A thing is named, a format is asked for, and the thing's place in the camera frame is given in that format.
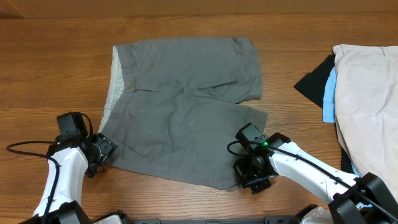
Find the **grey shorts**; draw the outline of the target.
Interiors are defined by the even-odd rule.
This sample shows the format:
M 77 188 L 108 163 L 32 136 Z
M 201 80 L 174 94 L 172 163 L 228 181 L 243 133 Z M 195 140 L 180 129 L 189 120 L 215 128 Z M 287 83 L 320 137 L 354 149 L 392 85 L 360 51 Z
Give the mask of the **grey shorts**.
M 227 145 L 267 114 L 244 101 L 263 93 L 257 50 L 245 37 L 141 40 L 113 47 L 99 130 L 122 170 L 236 190 Z

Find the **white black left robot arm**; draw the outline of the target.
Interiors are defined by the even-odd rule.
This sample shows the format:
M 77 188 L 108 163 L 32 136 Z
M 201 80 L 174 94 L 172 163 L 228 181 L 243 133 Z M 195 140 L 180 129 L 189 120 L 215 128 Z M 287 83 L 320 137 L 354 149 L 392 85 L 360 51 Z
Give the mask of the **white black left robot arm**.
M 25 223 L 92 223 L 81 207 L 83 179 L 106 170 L 106 159 L 118 148 L 104 134 L 93 132 L 86 114 L 57 117 L 60 134 L 44 155 L 49 172 L 42 199 Z

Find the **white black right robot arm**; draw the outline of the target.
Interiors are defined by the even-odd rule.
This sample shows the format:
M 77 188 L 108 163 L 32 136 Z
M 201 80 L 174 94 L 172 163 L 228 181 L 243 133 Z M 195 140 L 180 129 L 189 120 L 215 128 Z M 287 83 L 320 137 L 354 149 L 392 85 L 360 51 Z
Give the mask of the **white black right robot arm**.
M 328 205 L 305 208 L 291 223 L 397 223 L 397 201 L 381 178 L 343 172 L 307 154 L 281 133 L 263 135 L 252 123 L 235 135 L 245 153 L 234 163 L 239 184 L 253 194 L 271 186 L 271 178 L 289 178 Z

